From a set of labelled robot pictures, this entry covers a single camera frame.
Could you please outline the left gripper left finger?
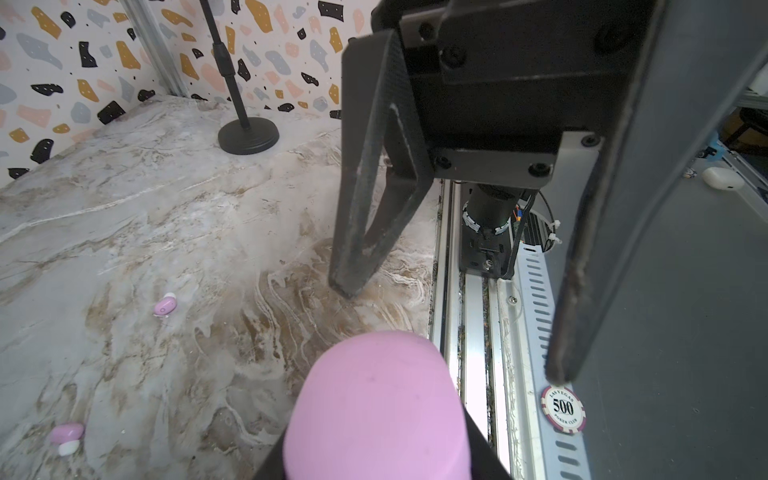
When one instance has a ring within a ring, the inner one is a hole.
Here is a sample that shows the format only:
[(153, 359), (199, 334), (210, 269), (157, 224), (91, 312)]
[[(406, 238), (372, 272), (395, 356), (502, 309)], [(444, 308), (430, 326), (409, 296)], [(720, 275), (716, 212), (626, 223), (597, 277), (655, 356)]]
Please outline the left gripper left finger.
[(283, 444), (284, 438), (280, 437), (255, 473), (253, 480), (286, 479), (283, 464)]

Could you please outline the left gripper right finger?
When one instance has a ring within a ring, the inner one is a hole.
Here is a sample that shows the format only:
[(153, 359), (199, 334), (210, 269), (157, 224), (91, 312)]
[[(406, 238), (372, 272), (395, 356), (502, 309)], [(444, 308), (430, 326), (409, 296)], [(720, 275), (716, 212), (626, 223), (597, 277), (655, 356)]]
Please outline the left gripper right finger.
[(464, 411), (468, 442), (470, 448), (470, 465), (472, 480), (512, 480), (491, 445), (483, 437), (481, 431)]

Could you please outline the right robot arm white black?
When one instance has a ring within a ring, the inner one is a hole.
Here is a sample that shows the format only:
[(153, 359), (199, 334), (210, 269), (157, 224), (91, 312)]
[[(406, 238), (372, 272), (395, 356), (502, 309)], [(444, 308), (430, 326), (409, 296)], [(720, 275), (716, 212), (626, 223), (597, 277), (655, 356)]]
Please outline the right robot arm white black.
[(357, 296), (432, 182), (471, 187), (460, 265), (509, 278), (513, 211), (564, 135), (597, 162), (545, 374), (579, 374), (656, 209), (767, 60), (763, 1), (382, 1), (342, 56), (330, 286)]

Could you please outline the pink earbud charging case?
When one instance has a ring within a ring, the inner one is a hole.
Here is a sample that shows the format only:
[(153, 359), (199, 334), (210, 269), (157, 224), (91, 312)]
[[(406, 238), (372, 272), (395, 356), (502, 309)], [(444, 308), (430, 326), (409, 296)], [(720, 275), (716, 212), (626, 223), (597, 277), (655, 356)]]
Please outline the pink earbud charging case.
[(312, 366), (283, 444), (289, 479), (468, 479), (463, 404), (439, 350), (410, 332), (355, 336)]

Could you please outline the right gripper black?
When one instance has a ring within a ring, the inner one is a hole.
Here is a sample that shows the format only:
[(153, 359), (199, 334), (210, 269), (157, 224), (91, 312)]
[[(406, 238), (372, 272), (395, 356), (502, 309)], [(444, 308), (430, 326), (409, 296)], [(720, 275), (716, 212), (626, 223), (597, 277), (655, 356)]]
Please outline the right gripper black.
[(435, 174), (539, 185), (565, 132), (607, 137), (545, 362), (575, 380), (656, 210), (765, 64), (766, 3), (382, 1), (371, 26), (342, 56), (330, 286), (364, 289)]

